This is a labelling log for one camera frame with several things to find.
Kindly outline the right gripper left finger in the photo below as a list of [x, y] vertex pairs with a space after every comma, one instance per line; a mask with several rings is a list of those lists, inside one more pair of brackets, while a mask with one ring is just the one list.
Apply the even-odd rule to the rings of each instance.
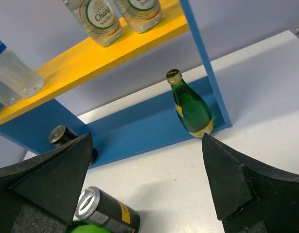
[[0, 233], [63, 233], [72, 222], [93, 150], [90, 133], [0, 168]]

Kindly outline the clear soda bottle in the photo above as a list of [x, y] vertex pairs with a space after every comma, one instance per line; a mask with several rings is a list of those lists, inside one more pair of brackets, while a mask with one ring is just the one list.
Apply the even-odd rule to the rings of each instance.
[[106, 0], [64, 0], [87, 34], [101, 47], [115, 43], [123, 34], [120, 21]]
[[126, 23], [137, 33], [145, 33], [160, 23], [162, 12], [158, 0], [114, 0]]

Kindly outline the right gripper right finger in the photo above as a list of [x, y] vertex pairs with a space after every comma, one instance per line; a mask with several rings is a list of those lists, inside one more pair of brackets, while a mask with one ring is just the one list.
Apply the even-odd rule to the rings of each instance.
[[299, 175], [202, 138], [217, 219], [226, 233], [299, 233]]

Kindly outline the green glass bottle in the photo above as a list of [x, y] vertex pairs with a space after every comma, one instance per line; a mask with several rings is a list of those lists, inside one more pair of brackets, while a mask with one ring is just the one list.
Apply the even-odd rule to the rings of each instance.
[[178, 118], [188, 133], [195, 138], [211, 134], [214, 121], [205, 101], [183, 80], [178, 69], [169, 70], [166, 79], [172, 88]]
[[111, 233], [111, 231], [102, 227], [88, 224], [82, 221], [73, 221], [66, 228], [66, 233]]

